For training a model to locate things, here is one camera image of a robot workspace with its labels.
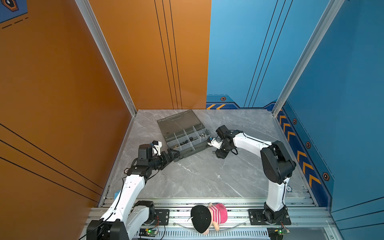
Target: black cap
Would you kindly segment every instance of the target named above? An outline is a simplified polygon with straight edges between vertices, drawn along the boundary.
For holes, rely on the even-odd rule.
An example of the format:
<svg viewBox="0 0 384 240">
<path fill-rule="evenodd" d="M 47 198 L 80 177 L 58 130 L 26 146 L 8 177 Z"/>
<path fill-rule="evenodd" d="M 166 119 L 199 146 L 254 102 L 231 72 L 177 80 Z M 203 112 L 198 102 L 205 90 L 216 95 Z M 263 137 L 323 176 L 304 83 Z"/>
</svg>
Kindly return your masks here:
<svg viewBox="0 0 384 240">
<path fill-rule="evenodd" d="M 211 212 L 206 206 L 196 205 L 191 209 L 191 217 L 193 226 L 199 233 L 205 232 L 211 225 Z"/>
</svg>

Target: stuffed toy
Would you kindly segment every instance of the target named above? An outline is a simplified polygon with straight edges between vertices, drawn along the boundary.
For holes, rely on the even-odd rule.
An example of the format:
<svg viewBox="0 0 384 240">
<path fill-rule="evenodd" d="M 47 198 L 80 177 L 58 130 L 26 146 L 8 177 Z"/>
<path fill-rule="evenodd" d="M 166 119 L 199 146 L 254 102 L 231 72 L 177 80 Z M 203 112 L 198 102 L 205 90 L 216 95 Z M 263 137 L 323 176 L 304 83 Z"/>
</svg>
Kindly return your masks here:
<svg viewBox="0 0 384 240">
<path fill-rule="evenodd" d="M 227 209 L 223 204 L 210 203 L 208 207 L 203 205 L 196 205 L 191 210 L 192 224 L 196 231 L 207 235 L 209 228 L 213 225 L 218 232 L 221 223 L 225 223 L 228 219 Z"/>
</svg>

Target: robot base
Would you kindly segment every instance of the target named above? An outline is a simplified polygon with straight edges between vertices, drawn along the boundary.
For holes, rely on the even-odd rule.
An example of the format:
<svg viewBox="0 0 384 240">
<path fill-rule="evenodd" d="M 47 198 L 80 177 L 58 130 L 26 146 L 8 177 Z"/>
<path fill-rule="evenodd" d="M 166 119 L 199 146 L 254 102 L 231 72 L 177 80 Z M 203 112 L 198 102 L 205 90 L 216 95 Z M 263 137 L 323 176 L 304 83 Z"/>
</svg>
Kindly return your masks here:
<svg viewBox="0 0 384 240">
<path fill-rule="evenodd" d="M 280 224 L 280 221 L 284 225 L 291 225 L 291 219 L 289 218 L 287 208 L 284 207 L 281 209 L 281 214 L 277 217 L 273 222 L 267 222 L 264 215 L 264 209 L 248 209 L 249 220 L 251 221 L 251 225 L 274 225 Z"/>
</svg>

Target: table surface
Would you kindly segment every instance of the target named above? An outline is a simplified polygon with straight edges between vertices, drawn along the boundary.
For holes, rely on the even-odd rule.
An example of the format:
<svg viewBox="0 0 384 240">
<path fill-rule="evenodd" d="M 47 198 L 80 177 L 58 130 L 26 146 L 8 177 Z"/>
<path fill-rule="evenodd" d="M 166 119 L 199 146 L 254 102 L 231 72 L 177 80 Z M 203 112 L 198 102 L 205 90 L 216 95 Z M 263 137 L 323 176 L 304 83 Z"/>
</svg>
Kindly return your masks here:
<svg viewBox="0 0 384 240">
<path fill-rule="evenodd" d="M 185 110 L 139 110 L 116 171 L 111 178 L 108 198 L 113 198 L 121 189 L 124 169 L 137 158 L 139 145 L 153 140 L 163 142 L 161 151 L 166 150 L 166 142 L 157 124 L 158 119 Z M 263 109 L 234 110 L 193 110 L 212 136 L 215 130 L 226 125 L 228 129 L 238 129 L 250 136 L 266 140 L 281 140 L 281 134 L 273 123 L 270 112 Z M 178 162 L 170 163 L 164 170 L 150 179 L 138 198 L 266 198 L 268 179 L 263 172 L 261 158 L 243 149 L 238 155 L 229 153 L 226 159 L 219 159 L 209 147 Z M 288 183 L 292 192 L 286 197 L 303 197 L 307 189 L 302 182 L 298 168 Z"/>
</svg>

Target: pink clothing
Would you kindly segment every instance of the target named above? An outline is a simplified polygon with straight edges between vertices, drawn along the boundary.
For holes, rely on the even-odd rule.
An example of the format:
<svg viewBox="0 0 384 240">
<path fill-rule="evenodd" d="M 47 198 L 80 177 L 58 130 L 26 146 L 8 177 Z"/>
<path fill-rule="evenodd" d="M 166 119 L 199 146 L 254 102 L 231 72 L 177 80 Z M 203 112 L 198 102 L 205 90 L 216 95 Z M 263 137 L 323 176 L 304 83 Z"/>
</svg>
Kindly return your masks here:
<svg viewBox="0 0 384 240">
<path fill-rule="evenodd" d="M 215 204 L 208 207 L 214 213 L 213 221 L 217 224 L 225 223 L 228 219 L 227 209 L 223 204 Z"/>
</svg>

